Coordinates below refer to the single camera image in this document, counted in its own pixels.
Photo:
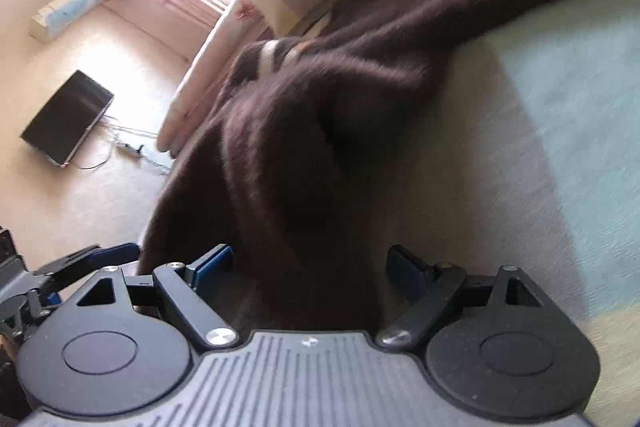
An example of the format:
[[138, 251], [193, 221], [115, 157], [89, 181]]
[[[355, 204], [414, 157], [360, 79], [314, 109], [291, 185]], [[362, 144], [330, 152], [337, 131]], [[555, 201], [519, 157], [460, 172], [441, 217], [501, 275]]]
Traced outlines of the dark brown knit sweater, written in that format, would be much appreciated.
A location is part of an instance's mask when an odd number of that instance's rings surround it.
[[219, 313], [254, 329], [365, 329], [382, 320], [352, 189], [433, 95], [456, 46], [553, 0], [341, 0], [316, 38], [246, 46], [183, 153], [138, 271], [219, 244]]

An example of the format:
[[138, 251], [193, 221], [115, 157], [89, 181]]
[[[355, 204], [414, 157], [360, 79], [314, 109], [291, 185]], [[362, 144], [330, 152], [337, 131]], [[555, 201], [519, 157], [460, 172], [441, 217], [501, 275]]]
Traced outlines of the folded pink floral quilt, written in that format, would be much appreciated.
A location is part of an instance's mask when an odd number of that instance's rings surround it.
[[203, 124], [235, 57], [268, 29], [254, 0], [231, 0], [174, 94], [156, 148], [176, 158]]

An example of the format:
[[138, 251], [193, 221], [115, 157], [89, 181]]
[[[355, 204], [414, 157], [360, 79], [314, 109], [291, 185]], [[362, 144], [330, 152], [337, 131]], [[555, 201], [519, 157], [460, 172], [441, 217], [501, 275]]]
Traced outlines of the black wall television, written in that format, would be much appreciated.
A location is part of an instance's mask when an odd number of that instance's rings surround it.
[[110, 90], [76, 70], [32, 118], [21, 139], [64, 168], [113, 100]]

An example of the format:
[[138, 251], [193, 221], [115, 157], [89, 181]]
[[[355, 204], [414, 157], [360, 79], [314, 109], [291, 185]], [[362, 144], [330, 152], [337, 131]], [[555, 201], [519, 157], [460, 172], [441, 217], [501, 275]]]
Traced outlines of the white power strip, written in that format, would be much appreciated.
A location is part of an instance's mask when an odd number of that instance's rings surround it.
[[117, 150], [120, 150], [123, 154], [128, 155], [132, 158], [142, 158], [143, 157], [143, 146], [140, 145], [135, 147], [130, 145], [129, 143], [118, 141], [116, 143]]

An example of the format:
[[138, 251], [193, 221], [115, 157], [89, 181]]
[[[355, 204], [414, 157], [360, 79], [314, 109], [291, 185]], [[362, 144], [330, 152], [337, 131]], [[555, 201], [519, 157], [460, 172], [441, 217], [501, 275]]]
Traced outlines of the patchwork pastel bed sheet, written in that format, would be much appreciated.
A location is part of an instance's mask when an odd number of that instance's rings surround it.
[[444, 30], [376, 238], [488, 274], [425, 350], [458, 404], [512, 418], [590, 392], [596, 424], [637, 424], [639, 0], [489, 1]]

